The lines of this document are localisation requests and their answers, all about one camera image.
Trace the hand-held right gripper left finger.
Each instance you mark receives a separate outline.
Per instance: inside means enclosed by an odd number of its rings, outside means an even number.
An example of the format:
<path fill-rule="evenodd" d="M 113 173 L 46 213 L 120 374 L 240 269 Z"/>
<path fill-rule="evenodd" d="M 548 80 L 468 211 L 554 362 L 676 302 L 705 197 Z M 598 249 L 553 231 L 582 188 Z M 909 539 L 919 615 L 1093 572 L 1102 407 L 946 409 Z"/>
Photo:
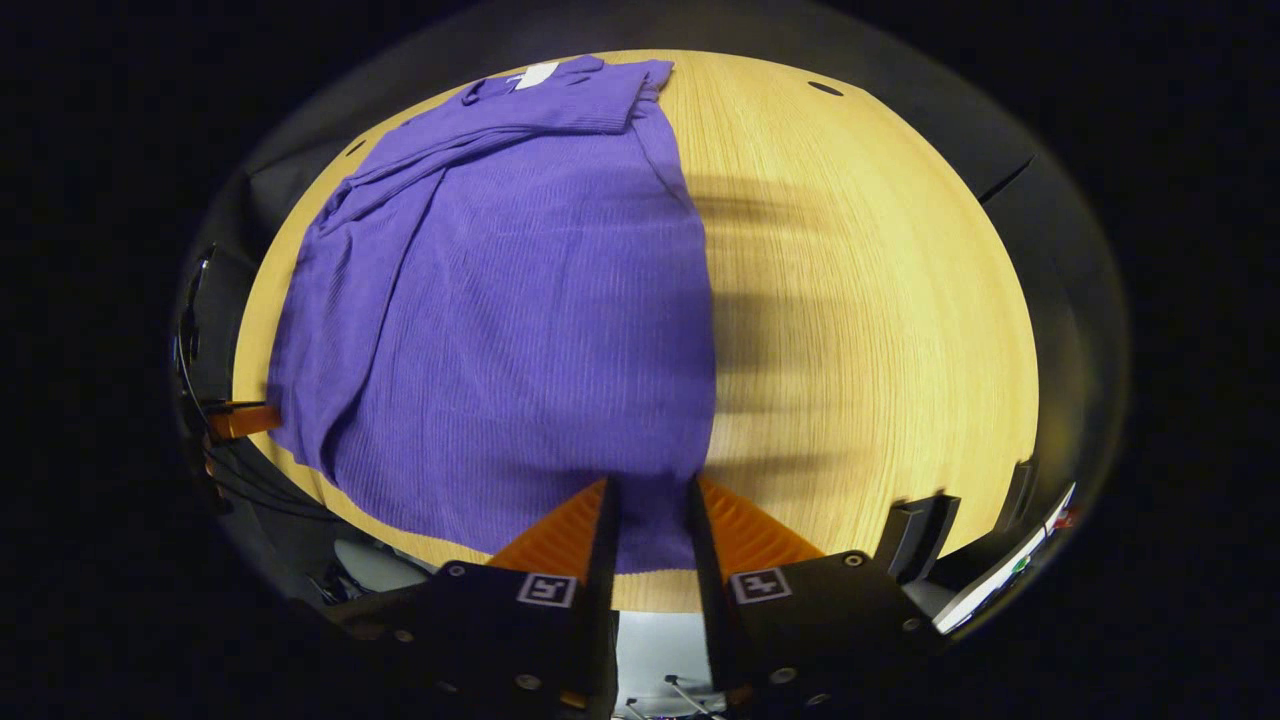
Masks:
<path fill-rule="evenodd" d="M 361 670 L 421 719 L 608 719 L 620 488 L 600 479 L 486 562 L 326 612 Z"/>

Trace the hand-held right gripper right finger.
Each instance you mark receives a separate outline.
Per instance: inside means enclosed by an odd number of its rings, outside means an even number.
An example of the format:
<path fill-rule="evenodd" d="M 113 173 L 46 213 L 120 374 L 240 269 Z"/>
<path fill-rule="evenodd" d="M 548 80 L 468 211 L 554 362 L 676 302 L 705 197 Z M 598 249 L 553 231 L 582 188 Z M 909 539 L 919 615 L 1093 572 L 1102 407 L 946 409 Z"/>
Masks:
<path fill-rule="evenodd" d="M 687 505 L 710 678 L 731 719 L 883 717 L 945 650 L 869 555 L 826 553 L 705 477 Z"/>

